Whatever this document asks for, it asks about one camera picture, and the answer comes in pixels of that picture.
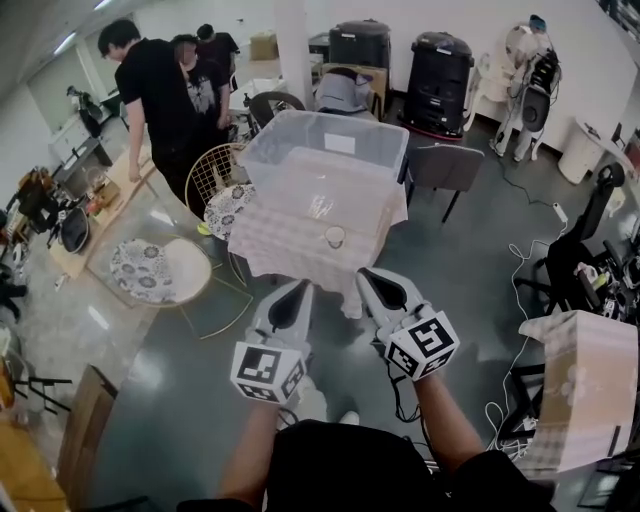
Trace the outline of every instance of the white humanoid robot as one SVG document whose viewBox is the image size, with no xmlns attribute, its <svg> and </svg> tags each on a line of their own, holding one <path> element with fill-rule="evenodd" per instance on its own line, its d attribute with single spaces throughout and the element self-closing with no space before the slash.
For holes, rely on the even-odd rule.
<svg viewBox="0 0 640 512">
<path fill-rule="evenodd" d="M 460 341 L 446 315 L 436 313 L 411 281 L 362 268 L 356 283 L 387 360 L 412 380 L 449 361 Z M 261 301 L 231 367 L 231 381 L 244 396 L 281 405 L 292 398 L 307 373 L 313 297 L 310 282 L 293 281 Z"/>
<path fill-rule="evenodd" d="M 513 159 L 522 161 L 533 146 L 531 159 L 536 160 L 542 144 L 552 92 L 561 78 L 557 56 L 546 34 L 546 23 L 538 16 L 531 16 L 528 27 L 515 48 L 510 49 L 515 74 L 508 89 L 508 108 L 505 117 L 491 140 L 490 146 L 500 157 L 504 156 L 513 129 L 522 122 L 522 129 Z"/>
</svg>

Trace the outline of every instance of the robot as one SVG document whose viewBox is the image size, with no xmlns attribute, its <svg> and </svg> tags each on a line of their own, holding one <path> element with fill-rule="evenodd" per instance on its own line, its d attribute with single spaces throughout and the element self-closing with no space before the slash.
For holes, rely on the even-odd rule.
<svg viewBox="0 0 640 512">
<path fill-rule="evenodd" d="M 373 343 L 412 380 L 444 366 L 460 340 L 444 312 L 433 309 L 407 278 L 361 268 L 356 285 L 376 325 Z M 245 397 L 285 405 L 307 374 L 314 286 L 293 281 L 265 297 L 236 343 L 231 382 Z"/>
</svg>

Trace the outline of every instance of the man in black t-shirt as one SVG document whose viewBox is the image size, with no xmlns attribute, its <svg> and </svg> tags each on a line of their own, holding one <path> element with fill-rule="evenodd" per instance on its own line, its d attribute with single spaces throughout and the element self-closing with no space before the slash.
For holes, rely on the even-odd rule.
<svg viewBox="0 0 640 512">
<path fill-rule="evenodd" d="M 129 117 L 129 178 L 140 179 L 138 159 L 146 123 L 153 162 L 185 202 L 189 171 L 211 146 L 197 131 L 198 117 L 173 46 L 161 39 L 142 39 L 133 22 L 122 19 L 102 30 L 98 49 L 103 57 L 120 62 L 115 78 Z"/>
<path fill-rule="evenodd" d="M 435 375 L 415 383 L 422 417 L 451 496 L 413 445 L 357 425 L 302 421 L 276 433 L 279 407 L 257 403 L 215 500 L 178 512 L 536 511 L 554 509 L 502 452 L 484 447 Z"/>
<path fill-rule="evenodd" d="M 235 56 L 239 48 L 236 42 L 227 32 L 214 32 L 208 23 L 202 25 L 197 32 L 200 44 L 198 55 L 216 62 L 224 73 L 231 77 L 236 71 Z"/>
</svg>

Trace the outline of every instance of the patterned cushion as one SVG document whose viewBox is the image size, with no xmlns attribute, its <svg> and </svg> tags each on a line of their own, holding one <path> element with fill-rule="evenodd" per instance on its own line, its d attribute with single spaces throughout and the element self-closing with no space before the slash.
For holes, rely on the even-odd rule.
<svg viewBox="0 0 640 512">
<path fill-rule="evenodd" d="M 111 259 L 111 274 L 120 288 L 138 300 L 162 304 L 175 297 L 164 247 L 140 238 L 118 245 Z"/>
</svg>

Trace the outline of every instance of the human hand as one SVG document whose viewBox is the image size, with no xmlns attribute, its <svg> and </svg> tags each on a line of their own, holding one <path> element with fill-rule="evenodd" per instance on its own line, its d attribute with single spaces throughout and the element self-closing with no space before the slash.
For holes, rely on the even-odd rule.
<svg viewBox="0 0 640 512">
<path fill-rule="evenodd" d="M 140 179 L 140 164 L 129 164 L 129 181 L 137 183 Z"/>
<path fill-rule="evenodd" d="M 229 126 L 229 116 L 221 115 L 218 119 L 218 130 L 224 130 L 227 126 Z"/>
</svg>

